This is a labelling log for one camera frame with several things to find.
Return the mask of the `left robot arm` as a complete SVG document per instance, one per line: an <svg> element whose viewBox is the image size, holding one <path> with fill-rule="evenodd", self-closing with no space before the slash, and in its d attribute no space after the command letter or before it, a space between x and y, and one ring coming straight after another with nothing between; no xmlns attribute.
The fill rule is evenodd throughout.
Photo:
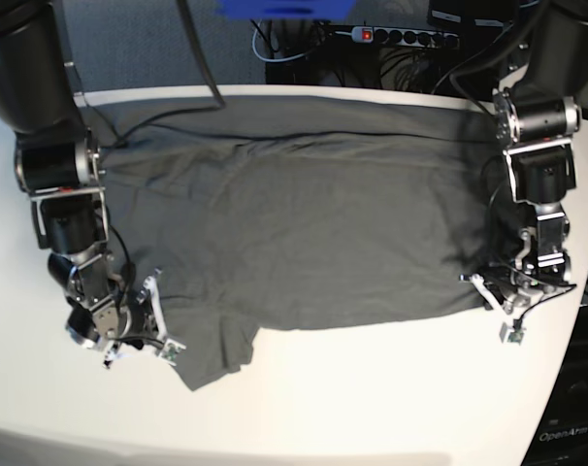
<svg viewBox="0 0 588 466"><path fill-rule="evenodd" d="M489 69L528 44L524 76L493 95L504 179L489 194L485 253L467 277L484 302L510 317L501 338L520 343L528 314L575 290L565 248L570 221L562 206L576 187L573 137L582 124L579 95L588 84L588 1L540 1L503 47L449 76Z"/></svg>

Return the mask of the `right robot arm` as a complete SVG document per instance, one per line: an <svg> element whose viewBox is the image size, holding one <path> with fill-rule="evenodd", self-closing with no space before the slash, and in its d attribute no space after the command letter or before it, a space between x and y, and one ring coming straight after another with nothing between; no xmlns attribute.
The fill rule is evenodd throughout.
<svg viewBox="0 0 588 466"><path fill-rule="evenodd" d="M0 118L16 136L14 170L38 246L71 307L72 340L110 367L125 347L174 364L183 344L164 318L155 275L112 265L100 147L84 121L82 80L50 1L0 1Z"/></svg>

